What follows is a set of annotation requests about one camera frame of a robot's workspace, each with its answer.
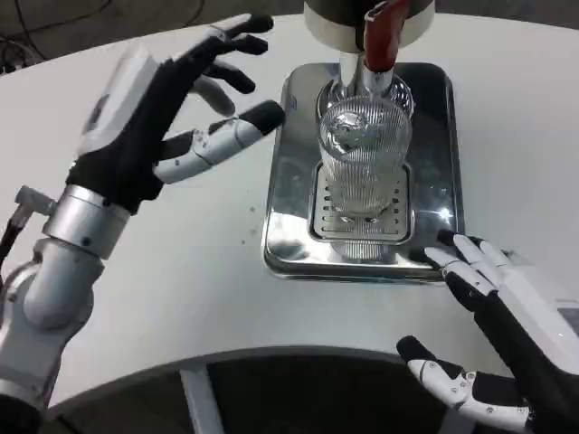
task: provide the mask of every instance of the ribbed glass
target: ribbed glass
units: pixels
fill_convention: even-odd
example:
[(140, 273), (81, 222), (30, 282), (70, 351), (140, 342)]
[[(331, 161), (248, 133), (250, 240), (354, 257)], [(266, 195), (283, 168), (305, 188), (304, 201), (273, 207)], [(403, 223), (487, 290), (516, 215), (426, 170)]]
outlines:
[(390, 204), (412, 121), (388, 99), (353, 97), (320, 121), (319, 147), (335, 211), (374, 217)]

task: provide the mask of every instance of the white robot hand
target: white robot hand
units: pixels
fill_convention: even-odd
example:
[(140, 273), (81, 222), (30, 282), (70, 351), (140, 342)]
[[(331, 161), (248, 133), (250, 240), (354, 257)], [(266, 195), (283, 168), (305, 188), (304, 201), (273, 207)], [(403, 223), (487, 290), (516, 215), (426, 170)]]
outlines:
[(539, 270), (487, 241), (442, 231), (451, 248), (414, 259), (439, 270), (515, 379), (466, 372), (413, 336), (398, 352), (434, 396), (481, 423), (515, 432), (579, 431), (579, 302)]

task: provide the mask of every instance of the red handle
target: red handle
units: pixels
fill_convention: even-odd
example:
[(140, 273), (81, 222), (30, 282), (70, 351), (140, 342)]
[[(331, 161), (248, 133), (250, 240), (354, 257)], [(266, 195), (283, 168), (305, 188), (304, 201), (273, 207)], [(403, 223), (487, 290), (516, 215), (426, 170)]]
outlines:
[(409, 7), (410, 0), (385, 0), (365, 15), (365, 66), (370, 71), (393, 68)]

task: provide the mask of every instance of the silver metal wrist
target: silver metal wrist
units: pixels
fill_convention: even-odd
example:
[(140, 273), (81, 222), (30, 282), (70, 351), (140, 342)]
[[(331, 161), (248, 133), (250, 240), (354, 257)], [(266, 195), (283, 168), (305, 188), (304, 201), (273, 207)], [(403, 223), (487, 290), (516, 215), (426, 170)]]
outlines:
[(69, 185), (43, 233), (107, 259), (129, 217), (127, 210), (108, 203), (99, 194)]

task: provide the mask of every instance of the white tabletop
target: white tabletop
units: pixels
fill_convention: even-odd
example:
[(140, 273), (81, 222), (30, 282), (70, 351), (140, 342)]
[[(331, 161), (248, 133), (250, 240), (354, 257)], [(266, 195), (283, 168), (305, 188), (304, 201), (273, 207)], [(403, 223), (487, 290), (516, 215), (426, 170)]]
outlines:
[[(186, 49), (203, 31), (141, 42), (161, 59)], [(277, 18), (267, 38), (267, 55), (231, 56), (258, 83), (253, 95), (236, 96), (239, 109), (279, 100), (284, 78), (300, 64), (337, 58), (309, 34), (301, 16)], [(21, 184), (58, 197), (81, 126), (127, 46), (79, 52), (0, 78), (0, 215), (11, 215)], [(468, 232), (515, 248), (573, 284), (579, 33), (438, 15), (400, 60), (436, 63), (453, 81)], [(216, 119), (191, 99), (174, 131)], [(235, 350), (395, 354), (407, 334), (440, 358), (508, 372), (445, 287), (291, 281), (270, 274), (260, 244), (272, 149), (269, 137), (142, 205), (94, 288), (92, 318), (66, 348), (52, 410)], [(34, 218), (6, 269), (30, 258), (41, 223)]]

